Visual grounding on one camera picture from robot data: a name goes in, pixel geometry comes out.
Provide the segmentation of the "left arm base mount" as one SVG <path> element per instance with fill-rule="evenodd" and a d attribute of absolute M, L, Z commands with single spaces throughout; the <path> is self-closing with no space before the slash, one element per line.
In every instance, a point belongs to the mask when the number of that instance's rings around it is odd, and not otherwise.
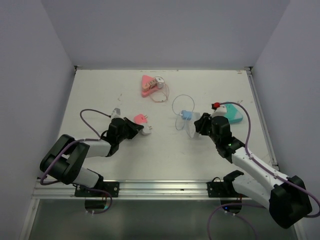
<path fill-rule="evenodd" d="M 118 181 L 104 181 L 101 176 L 93 188 L 78 184 L 73 184 L 73 186 L 75 187 L 74 196 L 78 198 L 106 197 L 107 195 L 104 192 L 109 193 L 112 198 L 117 198 L 120 191 L 120 183 Z"/>

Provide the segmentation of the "blue charger plug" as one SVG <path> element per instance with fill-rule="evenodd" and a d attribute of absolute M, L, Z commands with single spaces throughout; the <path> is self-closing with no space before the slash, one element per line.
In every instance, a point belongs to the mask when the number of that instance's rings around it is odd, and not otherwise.
<path fill-rule="evenodd" d="M 187 110 L 182 110 L 179 114 L 183 120 L 189 121 L 192 119 L 193 112 L 192 111 L 187 111 Z"/>

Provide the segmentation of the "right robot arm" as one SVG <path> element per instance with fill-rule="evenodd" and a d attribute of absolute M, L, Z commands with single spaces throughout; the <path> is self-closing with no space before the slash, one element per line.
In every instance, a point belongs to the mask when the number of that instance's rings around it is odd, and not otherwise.
<path fill-rule="evenodd" d="M 204 113 L 196 120 L 195 131 L 211 138 L 218 154 L 241 170 L 224 177 L 227 196 L 245 195 L 268 209 L 273 220 L 287 229 L 312 212 L 306 187 L 298 176 L 289 177 L 272 168 L 232 135 L 224 116 Z"/>

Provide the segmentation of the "peach plug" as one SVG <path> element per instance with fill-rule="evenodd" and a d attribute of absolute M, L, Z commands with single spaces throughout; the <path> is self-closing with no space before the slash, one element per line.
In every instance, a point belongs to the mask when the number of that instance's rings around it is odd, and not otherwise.
<path fill-rule="evenodd" d="M 145 82 L 145 83 L 142 85 L 142 91 L 143 91 L 143 92 L 148 92 L 151 87 L 152 87 L 152 83 L 151 83 L 151 82 Z"/>

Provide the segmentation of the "white power strip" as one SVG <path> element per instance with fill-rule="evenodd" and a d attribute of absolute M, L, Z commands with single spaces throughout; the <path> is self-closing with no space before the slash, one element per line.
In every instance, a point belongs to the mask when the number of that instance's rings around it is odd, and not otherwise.
<path fill-rule="evenodd" d="M 195 122 L 201 118 L 199 112 L 193 112 L 191 120 L 185 120 L 184 129 L 188 136 L 192 139 L 196 139 L 199 137 L 199 133 L 196 132 Z"/>

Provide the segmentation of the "pink triangular power strip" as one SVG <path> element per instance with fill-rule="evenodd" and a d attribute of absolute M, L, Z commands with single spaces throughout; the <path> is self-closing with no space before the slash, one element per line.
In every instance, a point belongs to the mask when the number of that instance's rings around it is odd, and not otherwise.
<path fill-rule="evenodd" d="M 141 79 L 141 96 L 146 98 L 157 90 L 159 90 L 159 88 L 157 86 L 156 78 L 143 75 Z"/>

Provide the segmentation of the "white charger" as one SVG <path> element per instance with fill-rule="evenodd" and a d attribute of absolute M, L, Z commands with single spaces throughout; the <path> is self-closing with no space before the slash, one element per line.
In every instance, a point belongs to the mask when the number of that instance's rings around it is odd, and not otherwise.
<path fill-rule="evenodd" d="M 160 76 L 155 77 L 154 80 L 155 80 L 155 84 L 156 84 L 158 89 L 161 89 L 161 88 L 164 87 L 165 81 L 164 81 L 164 79 L 162 77 L 160 77 Z"/>

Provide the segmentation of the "white plug adapter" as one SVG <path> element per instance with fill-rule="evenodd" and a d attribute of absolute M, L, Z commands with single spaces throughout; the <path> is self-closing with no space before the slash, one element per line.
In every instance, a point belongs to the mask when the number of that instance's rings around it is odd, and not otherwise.
<path fill-rule="evenodd" d="M 143 128 L 142 128 L 142 130 L 140 131 L 142 135 L 147 136 L 147 135 L 150 135 L 150 134 L 152 133 L 152 127 L 149 126 L 148 123 L 144 122 L 144 123 L 142 124 L 142 126 L 143 126 Z"/>

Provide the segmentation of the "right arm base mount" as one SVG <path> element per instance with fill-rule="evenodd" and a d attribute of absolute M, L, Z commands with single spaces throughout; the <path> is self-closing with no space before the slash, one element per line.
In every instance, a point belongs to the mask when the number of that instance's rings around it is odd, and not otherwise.
<path fill-rule="evenodd" d="M 235 191 L 231 181 L 224 181 L 219 177 L 208 181 L 206 187 L 209 198 L 237 198 L 240 195 Z"/>

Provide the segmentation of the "teal triangular power strip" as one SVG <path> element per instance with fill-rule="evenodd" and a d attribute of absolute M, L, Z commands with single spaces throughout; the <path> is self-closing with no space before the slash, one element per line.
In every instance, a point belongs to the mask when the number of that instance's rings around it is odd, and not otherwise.
<path fill-rule="evenodd" d="M 227 118 L 229 124 L 239 124 L 243 120 L 243 115 L 238 111 L 233 103 L 223 103 L 221 106 L 226 108 L 224 117 Z"/>

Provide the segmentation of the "pink plug adapter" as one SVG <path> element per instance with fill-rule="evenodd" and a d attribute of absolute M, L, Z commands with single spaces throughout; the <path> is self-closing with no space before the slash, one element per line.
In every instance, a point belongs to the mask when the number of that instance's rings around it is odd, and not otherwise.
<path fill-rule="evenodd" d="M 138 114 L 136 115 L 133 120 L 136 124 L 138 125 L 143 125 L 143 124 L 147 124 L 148 123 L 148 120 L 147 120 L 147 116 L 146 115 L 143 115 L 143 114 Z"/>

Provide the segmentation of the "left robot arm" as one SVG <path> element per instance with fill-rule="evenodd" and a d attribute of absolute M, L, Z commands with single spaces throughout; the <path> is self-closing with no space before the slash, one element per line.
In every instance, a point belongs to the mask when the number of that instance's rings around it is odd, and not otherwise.
<path fill-rule="evenodd" d="M 43 172 L 40 184 L 46 186 L 61 182 L 81 185 L 92 196 L 101 195 L 103 177 L 84 168 L 84 161 L 93 157 L 111 157 L 119 150 L 120 143 L 133 139 L 143 129 L 143 125 L 126 117 L 115 117 L 99 139 L 75 139 L 67 134 L 61 135 L 40 163 L 39 168 Z"/>

